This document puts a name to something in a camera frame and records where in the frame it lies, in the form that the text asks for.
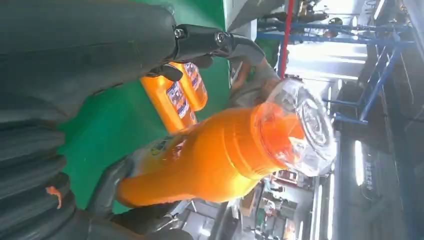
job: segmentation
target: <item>black machine arm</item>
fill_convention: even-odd
[[[241,59],[255,66],[265,54],[247,37],[221,31],[213,27],[181,24],[175,30],[175,60],[198,60],[203,56]]]

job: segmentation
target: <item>blue metal frame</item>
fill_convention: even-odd
[[[259,28],[270,28],[278,31],[284,31],[284,22],[261,22],[258,23]],[[355,124],[367,124],[367,115],[371,110],[371,107],[379,95],[384,83],[390,77],[394,65],[402,52],[402,48],[412,47],[415,45],[413,41],[401,41],[398,32],[409,32],[412,30],[407,25],[385,25],[385,26],[357,26],[351,27],[347,25],[327,25],[327,24],[308,24],[308,23],[292,23],[292,29],[303,28],[303,29],[327,29],[331,31],[350,33],[352,30],[356,31],[371,31],[374,32],[374,37],[361,37],[358,39],[353,38],[341,38],[341,37],[322,37],[322,36],[305,36],[305,35],[289,35],[291,41],[310,41],[310,42],[333,42],[333,43],[352,43],[352,44],[366,44],[366,45],[378,45],[384,46],[384,49],[378,54],[378,60],[375,64],[371,75],[368,78],[366,88],[364,89],[361,97],[356,102],[342,101],[342,100],[331,100],[323,99],[323,101],[345,105],[356,109],[356,117],[344,116],[339,112],[335,113],[335,119],[339,121],[355,123]],[[389,38],[380,38],[379,33],[390,32]],[[268,30],[257,33],[258,38],[268,39],[283,39],[284,35],[278,33],[272,33]]]

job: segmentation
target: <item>gray sleeve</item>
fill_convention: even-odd
[[[266,67],[257,67],[254,71],[253,82],[265,83],[268,80],[277,79],[280,77],[274,71],[274,69],[268,64]]]
[[[265,82],[280,78],[274,69],[268,64],[265,67],[255,69],[252,81],[246,82],[240,89],[229,96],[229,108],[249,108],[255,106],[257,99],[261,96],[261,89]]]

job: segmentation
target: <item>plastic bottle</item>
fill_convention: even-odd
[[[191,62],[184,64],[172,62],[171,64],[183,73],[179,82],[190,103],[191,109],[195,112],[202,110],[208,101],[208,92],[206,91],[199,68]]]
[[[170,134],[197,123],[179,82],[163,76],[142,77],[140,81]]]
[[[328,168],[335,144],[321,101],[292,80],[276,91],[259,106],[224,110],[129,155],[134,169],[118,200],[128,207],[194,197],[219,203],[287,167],[310,176]]]

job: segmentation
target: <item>bolt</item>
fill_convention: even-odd
[[[183,38],[183,37],[184,37],[184,35],[185,35],[184,30],[182,30],[182,29],[180,29],[180,28],[175,29],[175,30],[173,31],[173,34],[175,35],[175,37],[176,37],[177,39]]]
[[[224,42],[224,39],[225,39],[224,33],[222,33],[222,32],[215,33],[215,41],[217,43],[222,44]]]

